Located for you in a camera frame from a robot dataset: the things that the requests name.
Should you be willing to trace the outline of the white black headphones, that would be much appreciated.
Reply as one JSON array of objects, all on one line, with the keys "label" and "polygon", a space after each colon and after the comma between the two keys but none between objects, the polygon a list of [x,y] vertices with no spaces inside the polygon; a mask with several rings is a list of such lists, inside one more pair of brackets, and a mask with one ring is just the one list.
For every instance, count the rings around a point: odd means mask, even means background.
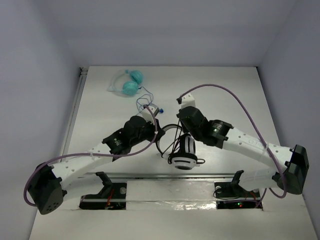
[{"label": "white black headphones", "polygon": [[173,165],[178,170],[192,170],[194,167],[200,167],[206,162],[203,158],[196,156],[196,144],[190,133],[185,132],[182,126],[178,124],[167,124],[162,128],[165,133],[168,130],[176,129],[179,136],[176,136],[173,142],[166,150],[161,150],[160,140],[155,143],[158,155],[167,160],[169,165]]}]

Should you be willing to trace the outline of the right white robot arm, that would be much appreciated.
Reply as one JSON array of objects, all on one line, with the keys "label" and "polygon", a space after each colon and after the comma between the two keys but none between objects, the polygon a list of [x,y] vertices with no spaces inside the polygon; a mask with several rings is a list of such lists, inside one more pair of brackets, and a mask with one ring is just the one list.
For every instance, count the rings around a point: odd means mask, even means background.
[{"label": "right white robot arm", "polygon": [[263,143],[222,120],[207,120],[199,109],[187,106],[177,118],[191,136],[207,146],[235,152],[267,167],[255,171],[238,170],[232,179],[231,192],[238,197],[259,188],[280,188],[289,194],[303,192],[310,167],[307,150]]}]

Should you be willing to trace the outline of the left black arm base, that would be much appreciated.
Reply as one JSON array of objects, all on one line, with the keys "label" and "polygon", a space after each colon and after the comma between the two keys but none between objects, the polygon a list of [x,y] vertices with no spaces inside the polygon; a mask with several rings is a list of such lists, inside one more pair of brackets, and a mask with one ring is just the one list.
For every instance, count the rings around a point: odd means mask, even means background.
[{"label": "left black arm base", "polygon": [[126,182],[112,182],[106,173],[95,173],[103,184],[97,194],[83,195],[79,202],[81,210],[125,210],[126,209]]}]

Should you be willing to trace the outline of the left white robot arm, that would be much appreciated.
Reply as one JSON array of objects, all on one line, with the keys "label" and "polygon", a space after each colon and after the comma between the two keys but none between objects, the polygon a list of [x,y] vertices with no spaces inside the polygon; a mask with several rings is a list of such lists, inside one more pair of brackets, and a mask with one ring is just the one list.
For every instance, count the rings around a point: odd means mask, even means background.
[{"label": "left white robot arm", "polygon": [[113,188],[108,175],[101,171],[94,178],[86,178],[85,174],[119,158],[141,154],[164,134],[158,119],[132,116],[122,128],[90,150],[39,164],[24,186],[23,199],[41,215],[47,215],[77,197],[108,197]]}]

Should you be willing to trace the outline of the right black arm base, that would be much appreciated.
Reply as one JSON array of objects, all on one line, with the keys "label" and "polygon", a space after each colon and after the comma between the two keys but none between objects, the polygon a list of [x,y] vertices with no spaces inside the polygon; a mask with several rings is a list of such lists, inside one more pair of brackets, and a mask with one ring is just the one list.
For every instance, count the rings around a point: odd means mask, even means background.
[{"label": "right black arm base", "polygon": [[244,173],[239,170],[235,173],[231,181],[215,182],[215,190],[212,196],[217,200],[218,210],[236,209],[263,209],[260,192],[247,191],[240,187],[240,176]]}]

